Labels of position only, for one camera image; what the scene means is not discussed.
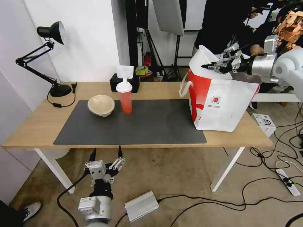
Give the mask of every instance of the tissue box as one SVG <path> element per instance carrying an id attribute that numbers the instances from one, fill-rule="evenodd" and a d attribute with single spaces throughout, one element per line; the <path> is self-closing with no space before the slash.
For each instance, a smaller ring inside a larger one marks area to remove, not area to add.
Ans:
<path id="1" fill-rule="evenodd" d="M 252 118 L 268 137 L 270 137 L 277 129 L 268 115 L 253 113 Z"/>
<path id="2" fill-rule="evenodd" d="M 111 91 L 116 91 L 116 86 L 118 83 L 122 82 L 122 78 L 118 78 L 115 73 L 110 79 L 110 87 Z M 127 79 L 127 81 L 133 86 L 132 93 L 137 93 L 140 86 L 140 77 L 138 75 L 134 75 L 133 78 Z"/>

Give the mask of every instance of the cup lid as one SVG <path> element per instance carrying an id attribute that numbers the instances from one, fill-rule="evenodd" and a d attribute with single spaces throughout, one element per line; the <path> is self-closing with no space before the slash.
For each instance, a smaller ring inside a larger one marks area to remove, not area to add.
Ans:
<path id="1" fill-rule="evenodd" d="M 133 86 L 127 81 L 126 78 L 123 78 L 123 81 L 118 83 L 116 90 L 121 93 L 129 92 L 133 89 Z"/>

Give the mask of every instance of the black tissue box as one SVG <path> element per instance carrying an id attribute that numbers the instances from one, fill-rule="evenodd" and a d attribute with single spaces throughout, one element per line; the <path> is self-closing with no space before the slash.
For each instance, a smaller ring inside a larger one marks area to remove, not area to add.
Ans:
<path id="1" fill-rule="evenodd" d="M 117 74 L 115 73 L 110 79 L 111 91 L 117 91 L 116 86 L 122 81 L 123 78 L 118 78 Z M 140 86 L 140 77 L 135 74 L 133 78 L 127 79 L 127 81 L 133 86 L 132 93 L 137 93 Z"/>

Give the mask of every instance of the bag handle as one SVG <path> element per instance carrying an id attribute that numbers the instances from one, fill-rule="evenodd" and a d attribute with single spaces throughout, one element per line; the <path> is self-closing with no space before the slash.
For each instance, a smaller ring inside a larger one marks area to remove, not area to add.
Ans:
<path id="1" fill-rule="evenodd" d="M 180 84 L 179 95 L 180 95 L 181 98 L 183 98 L 187 94 L 189 86 L 193 84 L 191 81 L 188 81 L 187 84 L 184 87 L 183 92 L 181 93 L 181 90 L 183 88 L 183 84 L 185 82 L 185 79 L 186 79 L 187 75 L 188 75 L 188 73 L 185 74 L 185 76 L 183 77 L 183 80 L 181 81 L 181 84 Z"/>

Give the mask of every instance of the power strip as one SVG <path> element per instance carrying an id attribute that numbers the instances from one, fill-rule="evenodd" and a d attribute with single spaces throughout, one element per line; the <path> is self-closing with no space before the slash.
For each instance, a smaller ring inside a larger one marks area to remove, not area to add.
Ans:
<path id="1" fill-rule="evenodd" d="M 276 172 L 278 173 L 279 177 L 284 180 L 284 178 L 288 178 L 288 176 L 286 175 L 286 173 L 284 172 L 283 169 L 276 169 Z M 285 186 L 288 188 L 288 190 L 290 191 L 290 193 L 294 196 L 298 196 L 301 195 L 300 192 L 298 191 L 298 189 L 296 188 L 296 186 L 292 185 L 292 186 L 287 186 L 286 182 L 284 182 Z"/>

